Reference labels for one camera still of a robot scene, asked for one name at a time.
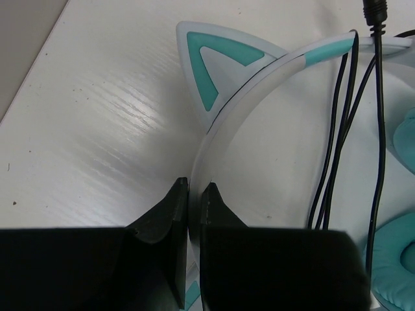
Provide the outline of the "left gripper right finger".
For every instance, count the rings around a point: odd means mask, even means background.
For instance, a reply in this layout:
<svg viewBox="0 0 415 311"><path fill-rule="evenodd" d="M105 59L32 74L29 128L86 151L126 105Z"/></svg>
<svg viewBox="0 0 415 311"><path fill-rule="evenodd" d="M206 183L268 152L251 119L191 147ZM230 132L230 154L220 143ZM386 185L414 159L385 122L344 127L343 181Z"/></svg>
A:
<svg viewBox="0 0 415 311"><path fill-rule="evenodd" d="M359 250L344 232L249 227L210 183L202 195L205 310L369 310Z"/></svg>

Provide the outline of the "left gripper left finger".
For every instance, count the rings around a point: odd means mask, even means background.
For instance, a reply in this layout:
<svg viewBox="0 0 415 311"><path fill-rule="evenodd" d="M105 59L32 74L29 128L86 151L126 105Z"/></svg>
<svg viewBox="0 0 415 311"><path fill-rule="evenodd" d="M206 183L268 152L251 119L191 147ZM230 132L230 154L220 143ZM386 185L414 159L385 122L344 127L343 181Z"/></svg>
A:
<svg viewBox="0 0 415 311"><path fill-rule="evenodd" d="M185 306L187 179L125 227L1 231L2 310Z"/></svg>

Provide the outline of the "teal cat-ear headphones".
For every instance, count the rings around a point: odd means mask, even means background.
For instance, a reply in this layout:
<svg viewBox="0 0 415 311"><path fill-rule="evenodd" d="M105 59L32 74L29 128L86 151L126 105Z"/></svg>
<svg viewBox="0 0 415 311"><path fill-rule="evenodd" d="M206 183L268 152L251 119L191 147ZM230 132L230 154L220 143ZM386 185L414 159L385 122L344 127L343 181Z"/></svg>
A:
<svg viewBox="0 0 415 311"><path fill-rule="evenodd" d="M214 183L249 227L346 233L370 298L413 309L401 254L414 241L414 38L351 30L288 52L207 23L176 34L205 131L189 182L199 286L202 195Z"/></svg>

